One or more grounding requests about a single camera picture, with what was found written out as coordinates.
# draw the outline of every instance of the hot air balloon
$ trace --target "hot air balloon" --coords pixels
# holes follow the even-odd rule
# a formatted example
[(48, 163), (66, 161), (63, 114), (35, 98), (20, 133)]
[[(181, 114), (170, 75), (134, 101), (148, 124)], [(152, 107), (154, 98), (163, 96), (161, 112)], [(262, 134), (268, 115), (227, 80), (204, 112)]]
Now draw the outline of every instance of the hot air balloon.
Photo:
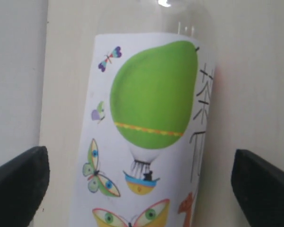
[(191, 118), (198, 60), (188, 41), (142, 51), (118, 71), (110, 93), (112, 118), (128, 141), (134, 162), (125, 174), (130, 189), (147, 194), (151, 163), (184, 134)]

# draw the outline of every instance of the cartoon illustration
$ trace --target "cartoon illustration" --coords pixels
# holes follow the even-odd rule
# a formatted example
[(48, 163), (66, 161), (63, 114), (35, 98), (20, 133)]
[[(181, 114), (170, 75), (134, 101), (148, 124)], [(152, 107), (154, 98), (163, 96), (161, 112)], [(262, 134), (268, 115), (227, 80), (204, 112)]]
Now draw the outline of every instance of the cartoon illustration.
[(152, 180), (151, 163), (187, 128), (197, 69), (194, 45), (177, 41), (134, 55), (114, 79), (111, 114), (134, 159), (124, 174), (136, 194), (153, 190), (159, 179)]
[(93, 209), (98, 227), (165, 227), (169, 213), (169, 200), (161, 200), (142, 212), (132, 224), (125, 218), (108, 210)]
[(98, 124), (105, 118), (104, 102), (101, 101), (96, 110), (91, 112), (92, 121), (98, 121)]
[(99, 65), (98, 65), (98, 68), (104, 72), (105, 69), (106, 69), (106, 64), (109, 62), (112, 64), (112, 61), (111, 61), (111, 58), (120, 58), (122, 56), (122, 53), (121, 53), (121, 47), (120, 46), (117, 46), (112, 52), (110, 55), (106, 54), (106, 59), (104, 61), (102, 61)]
[(190, 192), (185, 200), (180, 204), (178, 209), (178, 214), (185, 213), (185, 219), (183, 227), (190, 227), (190, 220), (192, 217), (192, 209), (194, 203), (194, 196), (193, 193)]
[(121, 194), (117, 186), (109, 178), (100, 174), (100, 170), (98, 170), (99, 150), (95, 139), (92, 139), (89, 147), (88, 161), (83, 166), (83, 175), (88, 176), (89, 191), (96, 193), (100, 189), (106, 196), (120, 197)]

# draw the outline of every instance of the white label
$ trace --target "white label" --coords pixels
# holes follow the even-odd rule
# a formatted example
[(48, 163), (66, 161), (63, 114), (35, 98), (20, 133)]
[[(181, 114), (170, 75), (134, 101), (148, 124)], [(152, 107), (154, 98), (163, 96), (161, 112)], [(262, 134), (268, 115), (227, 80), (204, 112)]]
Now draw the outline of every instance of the white label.
[(214, 67), (186, 36), (96, 36), (70, 227), (190, 226)]

